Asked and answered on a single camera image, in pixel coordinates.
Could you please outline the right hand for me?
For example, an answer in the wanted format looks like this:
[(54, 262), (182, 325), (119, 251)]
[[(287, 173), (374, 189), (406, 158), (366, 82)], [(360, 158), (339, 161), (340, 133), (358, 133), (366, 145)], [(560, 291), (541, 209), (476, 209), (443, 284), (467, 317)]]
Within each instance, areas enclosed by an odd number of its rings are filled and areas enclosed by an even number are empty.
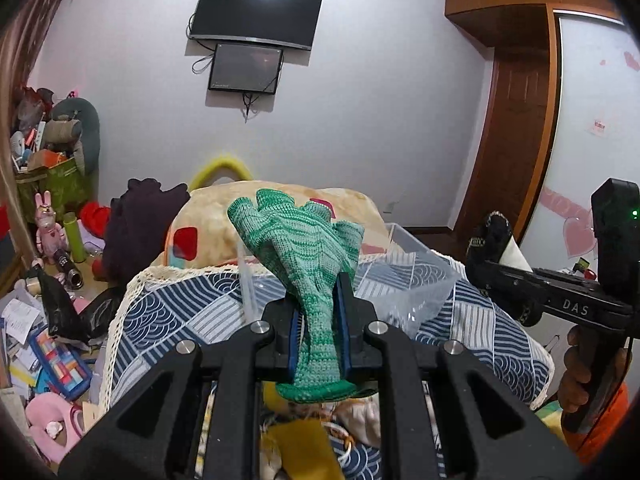
[[(588, 330), (579, 325), (574, 326), (567, 334), (567, 342), (570, 348), (564, 354), (565, 372), (558, 389), (558, 400), (565, 417), (577, 413), (588, 404), (591, 394), (587, 391), (587, 386), (594, 382), (593, 362), (587, 359), (587, 353), (594, 352)], [(612, 396), (608, 412), (602, 414), (602, 418), (621, 419), (628, 411), (628, 388), (625, 384), (627, 361), (628, 349), (619, 348), (613, 361), (613, 385), (620, 386)]]

